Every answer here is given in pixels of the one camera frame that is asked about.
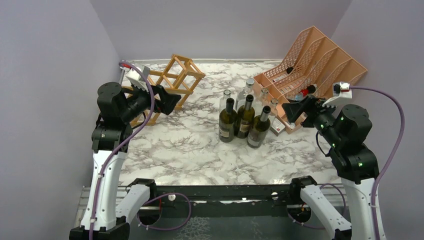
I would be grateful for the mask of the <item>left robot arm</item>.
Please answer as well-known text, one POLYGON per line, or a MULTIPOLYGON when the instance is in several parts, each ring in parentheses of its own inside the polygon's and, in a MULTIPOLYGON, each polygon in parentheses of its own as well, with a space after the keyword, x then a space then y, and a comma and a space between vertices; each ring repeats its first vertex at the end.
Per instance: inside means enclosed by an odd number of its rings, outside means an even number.
POLYGON ((100 114, 91 135, 91 188, 80 225, 70 230, 69 239, 127 240, 140 207, 157 200, 155 181, 137 178, 117 203, 119 176, 133 134, 131 121, 150 108, 169 115, 181 95, 168 93, 161 85, 152 86, 149 92, 136 86, 127 89, 117 82, 101 85, 97 95, 100 114))

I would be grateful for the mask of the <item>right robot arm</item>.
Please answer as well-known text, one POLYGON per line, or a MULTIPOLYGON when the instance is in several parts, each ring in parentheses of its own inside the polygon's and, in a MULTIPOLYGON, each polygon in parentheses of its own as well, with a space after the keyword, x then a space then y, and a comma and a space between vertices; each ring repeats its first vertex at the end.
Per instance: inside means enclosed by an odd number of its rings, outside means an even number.
POLYGON ((332 240, 386 239, 377 192, 373 186, 380 174, 375 154, 364 141, 372 128, 367 110, 355 104, 342 107, 337 117, 334 107, 325 106, 324 99, 312 95, 302 101, 283 103, 289 121, 302 114, 304 128, 315 128, 330 145, 328 157, 334 165, 345 190, 350 221, 324 197, 311 176, 292 179, 288 196, 296 203, 307 204, 318 217, 332 240))

